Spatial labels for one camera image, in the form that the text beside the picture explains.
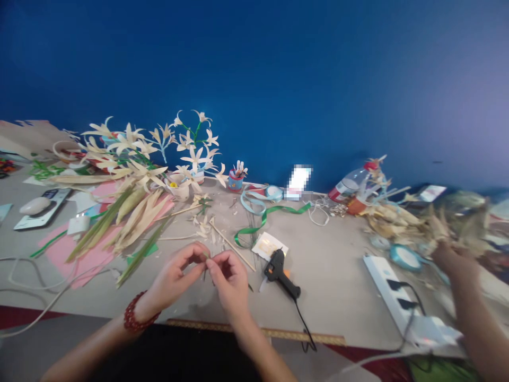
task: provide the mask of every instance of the ruler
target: ruler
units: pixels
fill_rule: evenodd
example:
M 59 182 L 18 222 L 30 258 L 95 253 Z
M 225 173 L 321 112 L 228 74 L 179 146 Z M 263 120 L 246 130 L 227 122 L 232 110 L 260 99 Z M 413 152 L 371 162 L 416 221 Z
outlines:
M 184 328 L 192 328 L 198 330 L 214 330 L 218 332 L 233 333 L 233 329 L 228 324 L 212 324 L 199 321 L 181 320 L 181 319 L 169 319 L 166 321 L 169 326 L 179 326 Z M 282 338 L 284 340 L 294 340 L 308 342 L 309 336 L 306 333 L 282 331 L 277 329 L 266 329 L 260 328 L 265 337 Z M 347 346 L 345 338 L 343 336 L 334 336 L 328 334 L 315 334 L 312 333 L 313 340 L 327 345 Z

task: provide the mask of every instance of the white mouse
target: white mouse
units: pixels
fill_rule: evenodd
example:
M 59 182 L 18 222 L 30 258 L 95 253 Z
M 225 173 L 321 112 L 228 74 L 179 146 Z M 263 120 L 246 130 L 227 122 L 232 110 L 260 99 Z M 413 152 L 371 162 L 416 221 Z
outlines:
M 22 215 L 35 215 L 39 212 L 44 211 L 50 205 L 51 200 L 40 196 L 35 198 L 28 203 L 26 203 L 23 207 L 20 208 L 20 214 Z

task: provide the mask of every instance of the white power strip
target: white power strip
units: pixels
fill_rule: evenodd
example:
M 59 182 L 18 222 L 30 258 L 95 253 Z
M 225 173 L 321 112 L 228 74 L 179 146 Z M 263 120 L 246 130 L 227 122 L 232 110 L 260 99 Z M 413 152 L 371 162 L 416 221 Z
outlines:
M 388 280 L 399 282 L 396 273 L 389 262 L 383 257 L 372 255 L 364 256 L 364 263 L 373 278 L 385 304 L 389 308 L 401 336 L 405 335 L 408 323 L 412 316 L 412 309 L 403 309 L 400 300 L 414 301 L 404 288 L 392 290 Z M 438 317 L 422 316 L 415 308 L 413 322 L 408 328 L 407 341 L 415 347 L 426 350 L 444 345 L 457 345 L 456 340 L 462 336 L 456 329 L 446 326 Z

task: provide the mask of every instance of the hands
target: hands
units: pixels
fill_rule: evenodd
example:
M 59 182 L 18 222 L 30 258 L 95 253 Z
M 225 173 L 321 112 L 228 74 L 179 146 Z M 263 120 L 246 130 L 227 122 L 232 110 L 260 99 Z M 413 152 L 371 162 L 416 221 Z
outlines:
M 431 257 L 449 276 L 452 284 L 479 287 L 480 265 L 467 249 L 452 248 L 449 243 L 441 241 Z
M 140 298 L 135 308 L 135 317 L 139 322 L 148 321 L 155 314 L 172 305 L 200 278 L 206 269 L 205 260 L 210 250 L 200 242 L 193 242 L 171 256 L 150 289 Z M 186 275 L 183 270 L 191 264 L 196 266 Z
M 222 252 L 206 264 L 230 323 L 234 326 L 248 319 L 248 272 L 235 252 Z

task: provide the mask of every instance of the black glue gun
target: black glue gun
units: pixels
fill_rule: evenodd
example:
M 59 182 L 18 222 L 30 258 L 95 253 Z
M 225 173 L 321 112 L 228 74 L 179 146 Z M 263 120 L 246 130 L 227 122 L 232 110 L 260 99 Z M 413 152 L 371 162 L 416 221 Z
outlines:
M 281 249 L 277 249 L 270 258 L 269 263 L 265 267 L 264 274 L 269 281 L 278 281 L 296 301 L 301 295 L 301 288 L 295 286 L 283 272 L 283 264 L 285 263 L 285 254 Z

